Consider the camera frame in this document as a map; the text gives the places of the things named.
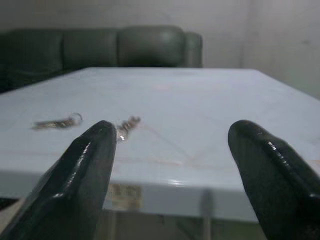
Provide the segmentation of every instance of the white table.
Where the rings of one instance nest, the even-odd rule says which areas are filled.
[[[31,129],[74,112],[78,127]],[[255,221],[227,144],[241,119],[320,173],[320,101],[255,70],[87,68],[0,95],[0,113],[0,197],[25,197],[74,138],[129,116],[142,122],[117,145],[111,183],[141,186],[144,213]]]

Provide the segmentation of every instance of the green leather sofa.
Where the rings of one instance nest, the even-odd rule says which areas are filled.
[[[202,66],[202,37],[176,26],[17,29],[0,34],[0,92],[87,67]]]

